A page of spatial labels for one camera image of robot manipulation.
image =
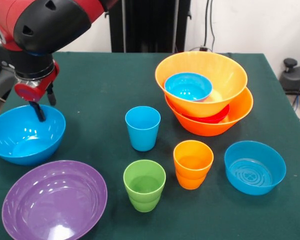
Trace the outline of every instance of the blue bowl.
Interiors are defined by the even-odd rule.
[[[40,122],[30,106],[20,106],[0,115],[0,157],[18,165],[37,165],[51,157],[66,130],[63,114],[41,105],[46,121]]]
[[[239,141],[224,155],[229,182],[249,195],[270,192],[286,175],[286,164],[273,148],[257,141]]]
[[[213,86],[200,74],[182,72],[169,77],[165,81],[164,88],[178,98],[199,102],[211,94]]]

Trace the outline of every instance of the blue cup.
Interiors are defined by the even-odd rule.
[[[160,121],[160,113],[149,106],[136,106],[126,113],[125,122],[135,150],[146,152],[155,146]]]

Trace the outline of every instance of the orange bowl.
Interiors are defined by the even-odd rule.
[[[225,131],[227,131],[229,128],[231,128],[233,125],[235,125],[245,116],[247,116],[254,105],[253,96],[249,89],[246,87],[242,93],[235,97],[232,102],[230,102],[230,111],[227,117],[225,117],[225,119],[223,119],[219,123],[205,123],[194,121],[185,117],[181,113],[177,112],[174,105],[167,98],[167,96],[165,96],[165,100],[168,106],[173,111],[176,118],[178,119],[178,121],[180,122],[180,124],[187,131],[204,137],[211,137],[223,134]]]
[[[165,90],[165,82],[170,76],[185,72],[203,75],[211,81],[212,93],[204,101],[185,100]],[[242,93],[248,83],[247,74],[240,64],[206,51],[181,52],[167,57],[157,66],[155,79],[179,113],[196,118],[219,113]]]

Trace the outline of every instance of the black knob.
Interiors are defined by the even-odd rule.
[[[298,64],[297,60],[295,60],[293,58],[286,58],[285,60],[283,60],[283,63],[289,69],[292,69],[293,67],[297,66],[297,64]]]

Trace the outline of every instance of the green tablecloth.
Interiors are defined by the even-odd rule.
[[[57,108],[67,121],[60,148],[49,161],[77,160],[96,168],[108,187],[108,203],[99,223],[84,240],[299,240],[300,123],[263,54],[233,54],[248,74],[252,112],[226,133],[200,137],[184,130],[165,103],[154,78],[167,54],[56,53],[61,72],[55,82]],[[44,97],[42,104],[47,104]],[[12,93],[5,111],[25,102]],[[132,149],[125,113],[148,105],[161,113],[156,146]],[[173,149],[194,139],[208,144],[214,163],[203,185],[181,188],[175,177]],[[225,175],[224,153],[240,140],[275,148],[285,159],[286,177],[272,192],[249,196],[235,190]],[[123,184],[126,166],[139,159],[160,163],[167,175],[155,210],[140,213]],[[0,159],[0,240],[10,239],[1,207],[10,187],[32,167]]]

